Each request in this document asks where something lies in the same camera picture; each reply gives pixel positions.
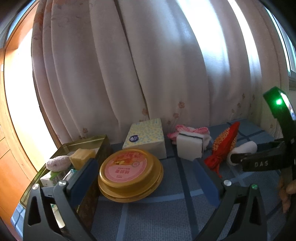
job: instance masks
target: gold tin lid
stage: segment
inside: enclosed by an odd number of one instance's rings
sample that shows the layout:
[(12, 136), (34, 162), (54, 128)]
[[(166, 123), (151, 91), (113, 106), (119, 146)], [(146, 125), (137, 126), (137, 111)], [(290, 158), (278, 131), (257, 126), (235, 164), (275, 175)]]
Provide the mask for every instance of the gold tin lid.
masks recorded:
[(163, 178), (160, 161), (144, 150), (125, 149), (109, 156), (98, 177), (102, 194), (116, 202), (134, 202), (151, 194)]

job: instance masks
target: white sponge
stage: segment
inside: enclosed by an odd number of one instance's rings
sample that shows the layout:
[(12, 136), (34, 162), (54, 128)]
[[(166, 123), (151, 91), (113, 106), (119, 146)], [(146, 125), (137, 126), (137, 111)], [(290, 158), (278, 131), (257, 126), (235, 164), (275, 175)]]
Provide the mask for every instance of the white sponge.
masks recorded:
[(189, 161), (202, 157), (210, 140), (209, 135), (181, 131), (177, 136), (178, 157)]

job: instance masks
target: open tin box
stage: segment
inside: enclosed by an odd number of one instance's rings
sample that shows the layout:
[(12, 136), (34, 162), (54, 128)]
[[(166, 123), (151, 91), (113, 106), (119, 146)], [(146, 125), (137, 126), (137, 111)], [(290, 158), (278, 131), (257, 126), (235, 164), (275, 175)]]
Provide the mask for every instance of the open tin box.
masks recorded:
[[(99, 169), (102, 163), (104, 162), (104, 160), (112, 154), (112, 149), (111, 149), (108, 137), (106, 135), (101, 135), (101, 136), (95, 136), (95, 137), (63, 144), (52, 155), (51, 158), (54, 158), (56, 156), (67, 155), (68, 153), (76, 151), (79, 148), (82, 148), (82, 149), (99, 148), (95, 157), (95, 159), (99, 163)], [(49, 170), (46, 169), (46, 165), (44, 165), (41, 168), (41, 170), (37, 173), (37, 175), (34, 177), (34, 179), (31, 181), (30, 185), (27, 187), (26, 191), (24, 192), (24, 194), (20, 199), (20, 203), (21, 205), (24, 206), (24, 208), (27, 207), (27, 202), (28, 202), (28, 198), (29, 198), (29, 194), (32, 186), (38, 183), (41, 187), (43, 187), (40, 181), (40, 178), (48, 172)], [(81, 221), (89, 230), (91, 229), (91, 226), (92, 226), (92, 221), (93, 221), (94, 213), (96, 211), (99, 195), (100, 195), (100, 190), (99, 190), (98, 181), (96, 178), (92, 183), (92, 185), (90, 186), (90, 188), (88, 189), (81, 204), (76, 208), (78, 216), (80, 217)]]

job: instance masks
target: soap bar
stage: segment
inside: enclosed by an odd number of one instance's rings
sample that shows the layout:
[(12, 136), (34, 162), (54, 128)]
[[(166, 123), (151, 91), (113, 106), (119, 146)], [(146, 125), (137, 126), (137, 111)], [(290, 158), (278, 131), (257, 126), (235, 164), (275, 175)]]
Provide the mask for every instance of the soap bar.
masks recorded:
[(80, 170), (90, 158), (95, 158), (95, 156), (95, 150), (78, 149), (70, 156), (70, 161), (76, 170)]
[(44, 187), (53, 187), (67, 175), (68, 170), (69, 169), (60, 172), (49, 171), (40, 178), (40, 181)]

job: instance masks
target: green light indicator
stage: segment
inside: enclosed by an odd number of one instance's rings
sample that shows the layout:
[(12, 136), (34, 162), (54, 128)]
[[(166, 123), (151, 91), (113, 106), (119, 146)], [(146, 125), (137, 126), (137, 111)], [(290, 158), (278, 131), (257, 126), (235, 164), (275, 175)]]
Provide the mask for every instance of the green light indicator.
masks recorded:
[(257, 184), (252, 184), (252, 188), (253, 188), (254, 190), (257, 190), (257, 189), (258, 189), (258, 185), (257, 185)]
[(281, 99), (276, 100), (277, 105), (281, 105), (282, 103), (283, 103), (283, 101)]

